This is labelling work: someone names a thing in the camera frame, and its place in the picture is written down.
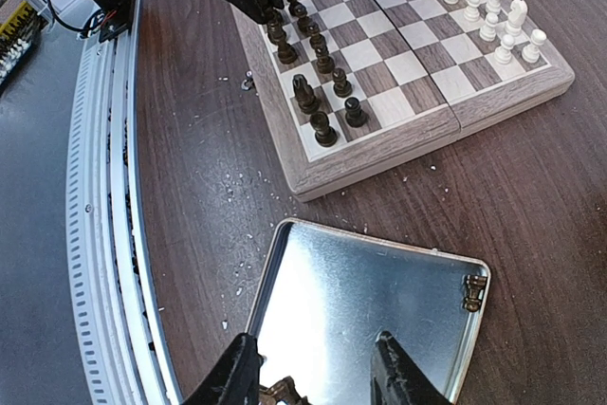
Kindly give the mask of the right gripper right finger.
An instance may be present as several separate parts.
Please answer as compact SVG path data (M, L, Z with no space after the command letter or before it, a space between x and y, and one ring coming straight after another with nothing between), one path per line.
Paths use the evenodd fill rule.
M375 341L370 389L372 404L450 404L389 331L380 332Z

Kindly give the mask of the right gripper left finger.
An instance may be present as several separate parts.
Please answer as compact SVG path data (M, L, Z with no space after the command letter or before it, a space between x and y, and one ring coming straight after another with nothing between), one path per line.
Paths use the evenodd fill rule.
M261 364L257 339L238 334L183 404L258 404Z

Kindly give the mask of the black chess piece back row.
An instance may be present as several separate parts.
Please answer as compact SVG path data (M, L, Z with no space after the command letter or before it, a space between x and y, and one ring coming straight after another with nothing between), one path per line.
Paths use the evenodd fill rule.
M277 56L282 64L293 64L298 59L295 48L287 41L286 33L279 22L267 24L267 38L277 47Z

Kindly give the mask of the metal tray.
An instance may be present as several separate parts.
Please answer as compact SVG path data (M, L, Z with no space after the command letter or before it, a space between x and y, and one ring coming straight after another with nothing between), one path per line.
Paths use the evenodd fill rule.
M464 279L487 276L478 312ZM377 335L389 331L447 400L461 394L491 282L478 259L297 218L270 243L247 330L260 380L291 376L314 404L366 404Z

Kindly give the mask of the wooden chess board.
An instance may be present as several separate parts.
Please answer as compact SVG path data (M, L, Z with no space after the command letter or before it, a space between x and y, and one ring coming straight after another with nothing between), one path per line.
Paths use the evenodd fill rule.
M467 77L430 75L401 35L405 0L299 0L311 24L308 35L285 8L277 19L298 59L282 64L267 27L236 11L234 19L267 125L289 190L302 201L332 193L362 179L470 136L532 107L571 86L574 70L528 15L525 0L512 3L514 26L526 22L547 42L548 66L499 81L483 73ZM321 74L310 38L326 40L335 67L353 86L368 120L360 128L345 119L344 102L333 91L332 73ZM304 74L320 108L336 130L337 142L322 147L310 116L295 99L292 79Z

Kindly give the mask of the pile of dark chess pieces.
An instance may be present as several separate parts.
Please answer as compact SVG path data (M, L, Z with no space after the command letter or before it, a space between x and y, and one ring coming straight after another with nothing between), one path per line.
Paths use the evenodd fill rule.
M271 387L261 386L259 389L259 403L264 405L280 403L291 405L310 404L306 396L301 396L298 393L295 381L291 376L284 377Z

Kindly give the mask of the dark rook in tray corner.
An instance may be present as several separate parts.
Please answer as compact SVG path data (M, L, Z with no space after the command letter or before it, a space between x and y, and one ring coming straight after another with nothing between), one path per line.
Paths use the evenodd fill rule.
M468 312L475 313L481 309L487 282L487 276L467 275L465 277L465 296L463 300L463 308Z

